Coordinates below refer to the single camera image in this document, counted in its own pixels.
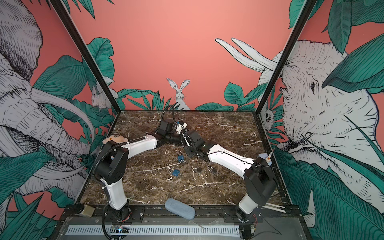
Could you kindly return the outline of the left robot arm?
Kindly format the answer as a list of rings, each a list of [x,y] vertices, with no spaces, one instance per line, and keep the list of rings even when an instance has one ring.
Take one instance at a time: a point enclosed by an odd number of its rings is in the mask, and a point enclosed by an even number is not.
[[[128,205],[123,188],[128,159],[164,144],[179,145],[183,142],[182,135],[176,133],[164,136],[150,133],[131,141],[120,135],[111,135],[103,140],[104,146],[93,167],[93,178],[102,185],[109,206],[120,211]]]

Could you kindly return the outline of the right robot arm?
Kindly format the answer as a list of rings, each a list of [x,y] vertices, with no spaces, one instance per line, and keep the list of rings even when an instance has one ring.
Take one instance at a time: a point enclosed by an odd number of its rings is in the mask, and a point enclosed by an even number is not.
[[[238,204],[240,215],[248,216],[256,208],[285,212],[284,207],[268,203],[277,187],[276,176],[272,168],[272,154],[259,154],[256,159],[246,158],[215,142],[205,141],[195,130],[183,133],[183,137],[186,141],[187,155],[219,164],[245,181],[246,194]]]

